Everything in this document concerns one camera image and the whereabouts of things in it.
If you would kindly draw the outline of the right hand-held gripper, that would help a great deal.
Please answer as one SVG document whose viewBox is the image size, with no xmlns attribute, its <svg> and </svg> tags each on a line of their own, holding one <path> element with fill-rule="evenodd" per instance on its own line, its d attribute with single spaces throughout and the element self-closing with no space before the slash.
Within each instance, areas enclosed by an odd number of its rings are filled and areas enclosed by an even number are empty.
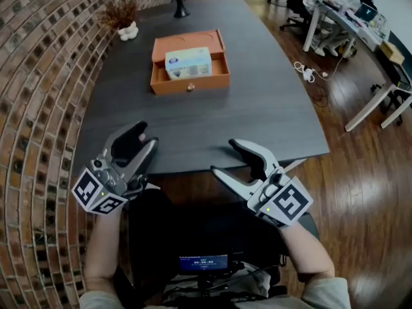
<svg viewBox="0 0 412 309">
<path fill-rule="evenodd" d="M 247 201 L 247 207 L 257 218 L 278 228 L 297 222 L 314 202 L 300 180 L 287 176 L 266 147 L 234 138 L 229 140 L 229 145 L 251 168 L 250 175 L 255 180 L 245 182 L 222 168 L 211 166 L 215 178 Z"/>
</svg>

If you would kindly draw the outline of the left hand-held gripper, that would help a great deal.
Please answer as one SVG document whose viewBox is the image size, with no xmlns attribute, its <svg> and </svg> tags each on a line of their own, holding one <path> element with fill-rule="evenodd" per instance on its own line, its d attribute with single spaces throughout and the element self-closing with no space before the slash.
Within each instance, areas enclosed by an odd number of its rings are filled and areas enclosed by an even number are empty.
<svg viewBox="0 0 412 309">
<path fill-rule="evenodd" d="M 86 212 L 108 215 L 146 189 L 145 174 L 159 142 L 157 137 L 141 139 L 146 128 L 141 120 L 122 126 L 104 144 L 111 161 L 100 154 L 83 168 L 71 193 Z"/>
</svg>

